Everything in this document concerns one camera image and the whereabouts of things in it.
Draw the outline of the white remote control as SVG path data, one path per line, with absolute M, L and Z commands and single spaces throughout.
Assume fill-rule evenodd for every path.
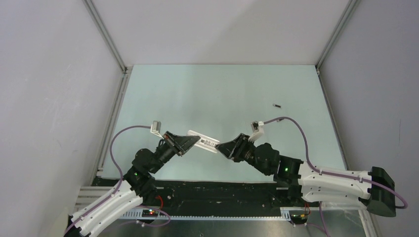
M 218 153 L 218 150 L 215 148 L 215 146 L 220 143 L 218 140 L 208 137 L 206 135 L 203 135 L 193 130 L 188 130 L 187 135 L 200 137 L 199 141 L 195 144 L 196 147 L 212 152 L 214 154 Z

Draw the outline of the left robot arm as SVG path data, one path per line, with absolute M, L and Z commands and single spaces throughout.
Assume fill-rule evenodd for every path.
M 174 156 L 182 156 L 200 141 L 200 136 L 179 136 L 166 132 L 155 151 L 140 149 L 131 168 L 106 194 L 68 217 L 66 237 L 96 237 L 127 211 L 151 205 L 157 195 L 155 178 Z

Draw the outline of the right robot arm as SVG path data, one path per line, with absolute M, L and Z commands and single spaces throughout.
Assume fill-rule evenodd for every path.
M 227 159 L 245 161 L 266 176 L 272 176 L 288 189 L 287 200 L 293 206 L 303 202 L 332 202 L 356 205 L 368 212 L 395 217 L 395 183 L 381 167 L 370 171 L 312 169 L 307 161 L 283 156 L 269 143 L 255 146 L 249 136 L 240 134 L 215 148 Z

